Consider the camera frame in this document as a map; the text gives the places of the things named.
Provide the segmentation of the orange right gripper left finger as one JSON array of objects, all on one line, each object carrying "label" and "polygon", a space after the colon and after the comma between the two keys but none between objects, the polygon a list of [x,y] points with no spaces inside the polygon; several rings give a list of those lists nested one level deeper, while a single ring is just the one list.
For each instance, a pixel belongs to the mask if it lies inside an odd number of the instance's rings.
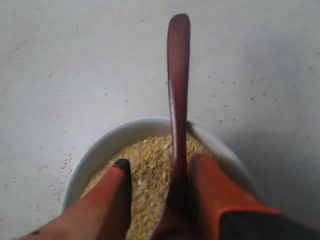
[{"label": "orange right gripper left finger", "polygon": [[131,224],[132,176],[119,159],[85,197],[23,240],[124,240]]}]

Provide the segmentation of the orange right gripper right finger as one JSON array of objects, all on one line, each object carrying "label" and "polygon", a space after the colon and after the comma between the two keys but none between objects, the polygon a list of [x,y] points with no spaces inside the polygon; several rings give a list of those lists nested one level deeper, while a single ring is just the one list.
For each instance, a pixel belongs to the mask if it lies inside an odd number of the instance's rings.
[{"label": "orange right gripper right finger", "polygon": [[320,233],[260,203],[206,154],[189,161],[203,240],[318,240]]}]

